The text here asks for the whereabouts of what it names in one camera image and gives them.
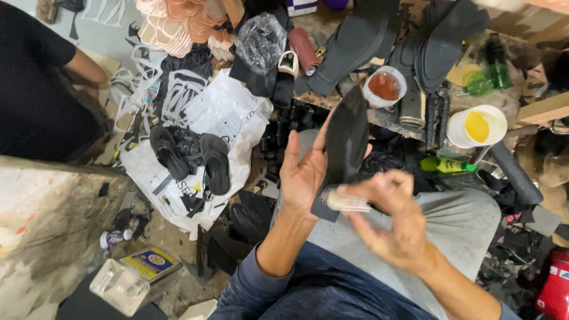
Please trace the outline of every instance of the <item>green plastic bottle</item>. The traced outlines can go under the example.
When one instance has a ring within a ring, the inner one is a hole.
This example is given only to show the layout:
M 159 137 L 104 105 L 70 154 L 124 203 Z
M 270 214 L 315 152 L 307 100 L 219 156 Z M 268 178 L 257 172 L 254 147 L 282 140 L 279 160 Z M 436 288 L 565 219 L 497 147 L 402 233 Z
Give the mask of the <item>green plastic bottle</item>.
M 421 169 L 428 172 L 439 171 L 443 173 L 451 172 L 474 172 L 478 169 L 476 165 L 469 165 L 468 162 L 462 162 L 447 158 L 427 157 L 421 160 Z

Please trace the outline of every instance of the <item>finger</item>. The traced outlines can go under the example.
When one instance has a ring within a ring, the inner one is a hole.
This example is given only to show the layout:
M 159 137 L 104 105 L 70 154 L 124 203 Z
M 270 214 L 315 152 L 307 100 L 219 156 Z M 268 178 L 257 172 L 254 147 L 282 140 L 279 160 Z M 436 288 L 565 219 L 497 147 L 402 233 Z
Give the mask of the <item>finger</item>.
M 381 256 L 386 249 L 385 237 L 372 228 L 361 213 L 346 212 L 345 214 L 366 247 Z
M 392 216 L 405 214 L 409 202 L 413 202 L 411 197 L 395 187 L 391 180 L 385 179 L 381 173 L 358 184 L 339 186 L 337 190 L 341 194 L 355 195 L 374 203 L 383 212 Z
M 372 152 L 372 148 L 373 148 L 373 147 L 372 147 L 372 144 L 371 144 L 371 143 L 368 143 L 368 148 L 365 150 L 365 157 L 364 157 L 364 159 L 367 158 L 367 157 L 369 156 L 369 154 Z
M 344 184 L 337 188 L 337 191 L 341 194 L 355 195 L 365 200 L 374 202 L 379 189 L 387 189 L 389 184 L 381 179 L 382 173 L 376 173 L 371 179 L 362 181 L 355 184 Z
M 404 194 L 408 196 L 413 195 L 415 178 L 412 174 L 399 170 L 389 170 L 384 173 L 384 178 L 387 181 L 391 181 L 391 183 L 397 184 Z
M 324 147 L 326 145 L 326 130 L 328 129 L 328 123 L 330 122 L 330 119 L 332 118 L 332 114 L 334 114 L 334 110 L 330 111 L 328 118 L 326 118 L 326 121 L 324 121 L 322 128 L 320 128 L 320 131 L 318 131 L 318 136 L 316 136 L 316 139 L 314 140 L 314 143 L 312 144 L 312 148 L 314 150 L 318 150 L 318 151 L 324 150 Z
M 284 151 L 283 165 L 281 166 L 281 175 L 293 174 L 298 169 L 298 155 L 300 153 L 300 141 L 296 130 L 291 130 L 288 135 L 288 143 Z

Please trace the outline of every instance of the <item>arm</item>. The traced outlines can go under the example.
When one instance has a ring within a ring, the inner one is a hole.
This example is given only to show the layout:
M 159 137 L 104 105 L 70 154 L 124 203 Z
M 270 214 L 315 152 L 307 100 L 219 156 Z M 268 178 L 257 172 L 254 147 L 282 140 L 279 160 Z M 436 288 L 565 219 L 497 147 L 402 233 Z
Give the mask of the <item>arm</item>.
M 79 79 L 74 79 L 74 82 L 79 84 L 98 88 L 108 81 L 105 71 L 79 48 L 75 48 L 75 56 L 63 68 L 77 76 Z
M 426 218 L 413 201 L 413 176 L 393 170 L 360 184 L 339 187 L 338 192 L 367 199 L 391 215 L 393 230 L 378 231 L 358 212 L 346 213 L 368 248 L 386 262 L 418 276 L 450 319 L 500 319 L 500 303 L 464 277 L 427 240 Z
M 34 52 L 38 61 L 61 68 L 79 76 L 81 84 L 97 87 L 107 82 L 105 71 L 74 44 L 14 6 L 1 3 L 0 10 L 9 11 L 11 32 L 18 32 L 23 43 Z
M 300 162 L 298 133 L 291 131 L 281 167 L 284 205 L 265 240 L 237 268 L 211 319 L 259 318 L 284 294 L 300 248 L 318 221 L 310 208 L 326 171 L 326 126 Z

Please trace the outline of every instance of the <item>gray pants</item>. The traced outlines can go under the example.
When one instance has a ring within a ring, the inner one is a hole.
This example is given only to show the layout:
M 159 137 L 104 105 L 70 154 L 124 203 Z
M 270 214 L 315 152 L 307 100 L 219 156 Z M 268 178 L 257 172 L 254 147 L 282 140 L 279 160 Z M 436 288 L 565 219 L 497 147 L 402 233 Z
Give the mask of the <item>gray pants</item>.
M 317 130 L 306 130 L 299 134 L 299 159 L 308 152 L 317 134 Z M 415 197 L 415 201 L 427 216 L 428 240 L 458 271 L 474 281 L 500 221 L 500 209 L 496 202 L 477 190 L 421 193 Z M 282 198 L 279 195 L 275 218 L 281 206 Z M 391 230 L 391 217 L 375 210 L 366 215 L 372 225 Z M 308 241 L 369 273 L 436 317 L 448 319 L 419 278 L 383 262 L 370 252 L 343 215 L 335 223 L 318 221 Z

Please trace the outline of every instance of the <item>right hand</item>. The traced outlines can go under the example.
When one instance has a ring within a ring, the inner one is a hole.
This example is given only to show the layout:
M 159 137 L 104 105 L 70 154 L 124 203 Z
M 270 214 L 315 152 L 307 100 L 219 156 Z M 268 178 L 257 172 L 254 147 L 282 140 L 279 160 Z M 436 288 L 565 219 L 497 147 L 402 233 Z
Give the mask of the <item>right hand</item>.
M 372 252 L 414 274 L 430 269 L 436 247 L 427 240 L 426 218 L 413 200 L 411 174 L 390 170 L 358 184 L 340 186 L 338 192 L 359 196 L 392 217 L 391 231 L 376 230 L 361 213 L 343 212 Z

